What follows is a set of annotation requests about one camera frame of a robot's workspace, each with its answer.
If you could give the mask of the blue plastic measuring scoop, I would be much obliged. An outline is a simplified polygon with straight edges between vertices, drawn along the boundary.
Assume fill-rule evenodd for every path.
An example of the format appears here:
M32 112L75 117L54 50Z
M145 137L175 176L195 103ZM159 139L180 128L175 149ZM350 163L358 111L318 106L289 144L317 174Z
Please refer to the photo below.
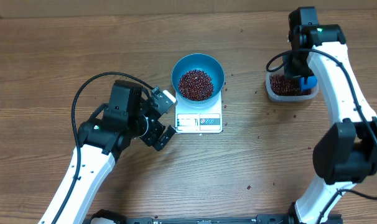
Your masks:
M299 79L299 88L301 91L311 90L317 85L317 77L302 77Z

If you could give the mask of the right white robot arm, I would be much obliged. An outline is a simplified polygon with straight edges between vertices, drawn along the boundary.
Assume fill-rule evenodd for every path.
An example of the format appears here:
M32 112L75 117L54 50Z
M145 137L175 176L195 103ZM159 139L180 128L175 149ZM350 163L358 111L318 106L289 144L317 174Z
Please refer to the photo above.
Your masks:
M377 114L357 83L339 25L321 25L314 7L299 7L289 14L289 28L284 70L317 78L330 121L314 147L316 175L292 211L296 223L325 223L345 193L377 172Z

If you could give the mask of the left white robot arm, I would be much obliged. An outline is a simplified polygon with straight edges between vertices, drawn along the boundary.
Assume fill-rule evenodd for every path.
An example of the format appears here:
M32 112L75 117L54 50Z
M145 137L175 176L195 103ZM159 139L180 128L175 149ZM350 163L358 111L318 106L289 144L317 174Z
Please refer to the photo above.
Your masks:
M155 87L144 99L143 91L140 84L115 81L109 102L75 129L72 159L41 223L83 223L99 187L132 139L157 151L170 141L175 129L159 118L177 104L176 98Z

